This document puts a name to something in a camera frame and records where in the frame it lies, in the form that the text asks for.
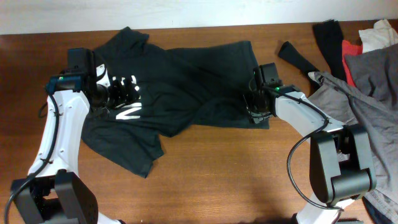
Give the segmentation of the black Nike t-shirt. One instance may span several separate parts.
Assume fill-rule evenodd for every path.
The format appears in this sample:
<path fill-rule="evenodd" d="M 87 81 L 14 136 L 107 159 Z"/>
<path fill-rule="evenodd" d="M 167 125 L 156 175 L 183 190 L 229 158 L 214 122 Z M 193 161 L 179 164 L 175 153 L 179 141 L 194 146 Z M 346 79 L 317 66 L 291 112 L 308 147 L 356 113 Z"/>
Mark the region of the black Nike t-shirt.
<path fill-rule="evenodd" d="M 244 95 L 253 87 L 257 60 L 248 40 L 205 48 L 162 49 L 128 27 L 95 49 L 108 76 L 130 80 L 140 98 L 85 119 L 81 138 L 93 151 L 147 177 L 163 155 L 160 136 L 172 137 L 190 125 L 267 129 L 253 124 Z"/>

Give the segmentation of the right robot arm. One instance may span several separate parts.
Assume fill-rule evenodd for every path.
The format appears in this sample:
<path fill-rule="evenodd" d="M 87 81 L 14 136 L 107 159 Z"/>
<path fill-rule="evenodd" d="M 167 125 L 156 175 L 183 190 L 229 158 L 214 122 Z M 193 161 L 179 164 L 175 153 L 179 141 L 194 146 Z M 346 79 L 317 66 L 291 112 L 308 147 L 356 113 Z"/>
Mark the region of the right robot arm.
<path fill-rule="evenodd" d="M 289 180 L 306 201 L 293 214 L 292 223 L 339 223 L 347 206 L 376 188 L 369 136 L 360 125 L 347 126 L 333 119 L 294 86 L 261 85 L 245 95 L 245 101 L 254 123 L 278 117 L 302 136 L 287 156 Z M 311 197 L 299 189 L 292 175 L 293 154 L 305 141 L 310 144 Z"/>

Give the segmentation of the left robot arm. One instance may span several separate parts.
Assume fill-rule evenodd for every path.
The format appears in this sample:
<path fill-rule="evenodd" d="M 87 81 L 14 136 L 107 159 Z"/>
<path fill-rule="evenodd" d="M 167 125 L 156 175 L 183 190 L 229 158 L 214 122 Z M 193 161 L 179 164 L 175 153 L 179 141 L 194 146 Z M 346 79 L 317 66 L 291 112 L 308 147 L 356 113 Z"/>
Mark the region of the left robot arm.
<path fill-rule="evenodd" d="M 15 205 L 25 223 L 117 223 L 102 214 L 78 174 L 83 123 L 92 108 L 113 109 L 135 102 L 133 77 L 57 75 L 45 86 L 47 119 L 39 151 L 26 178 L 12 182 L 4 222 Z"/>

